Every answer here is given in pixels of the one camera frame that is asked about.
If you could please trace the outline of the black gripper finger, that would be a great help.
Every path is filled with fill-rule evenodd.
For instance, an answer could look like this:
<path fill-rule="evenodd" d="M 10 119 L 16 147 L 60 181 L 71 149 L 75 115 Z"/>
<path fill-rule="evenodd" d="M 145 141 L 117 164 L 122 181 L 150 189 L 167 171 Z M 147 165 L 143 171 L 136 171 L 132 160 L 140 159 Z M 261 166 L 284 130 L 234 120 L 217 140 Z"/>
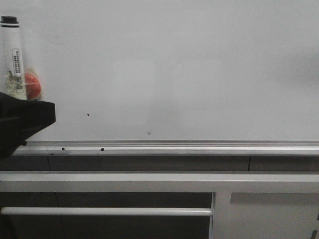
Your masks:
<path fill-rule="evenodd" d="M 0 94 L 0 156 L 8 158 L 25 141 L 56 122 L 55 104 Z"/>

